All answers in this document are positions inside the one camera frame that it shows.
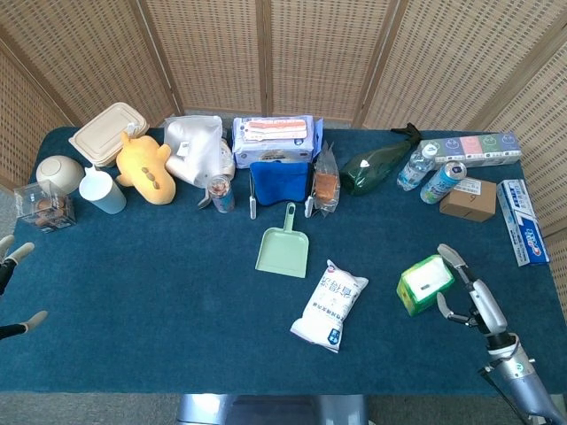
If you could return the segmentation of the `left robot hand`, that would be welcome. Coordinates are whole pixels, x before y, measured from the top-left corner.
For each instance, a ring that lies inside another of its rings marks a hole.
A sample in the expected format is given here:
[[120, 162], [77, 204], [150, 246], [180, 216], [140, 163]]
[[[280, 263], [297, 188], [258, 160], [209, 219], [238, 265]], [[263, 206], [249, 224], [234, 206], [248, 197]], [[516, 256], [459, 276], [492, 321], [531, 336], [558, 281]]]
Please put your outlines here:
[[[22, 244], [8, 256], [5, 256], [14, 240], [14, 235], [4, 236], [1, 239], [1, 296], [4, 295], [16, 266], [35, 249], [35, 245], [33, 243], [27, 242]], [[42, 310], [26, 321], [2, 326], [1, 339], [26, 334], [43, 323], [48, 317], [48, 314], [49, 313], [47, 311]]]

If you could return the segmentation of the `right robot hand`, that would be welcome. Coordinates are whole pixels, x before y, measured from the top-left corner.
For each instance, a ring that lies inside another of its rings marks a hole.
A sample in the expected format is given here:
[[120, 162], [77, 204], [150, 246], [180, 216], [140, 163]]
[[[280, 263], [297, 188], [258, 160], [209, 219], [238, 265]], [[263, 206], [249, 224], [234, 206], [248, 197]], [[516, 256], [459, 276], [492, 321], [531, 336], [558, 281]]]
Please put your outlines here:
[[437, 306], [442, 316], [469, 328], [478, 327], [486, 337], [506, 333], [507, 320], [487, 285], [470, 271], [469, 266], [456, 250], [441, 243], [437, 251], [441, 258], [461, 276], [473, 303], [470, 316], [464, 316], [453, 312], [447, 306], [443, 293], [438, 292]]

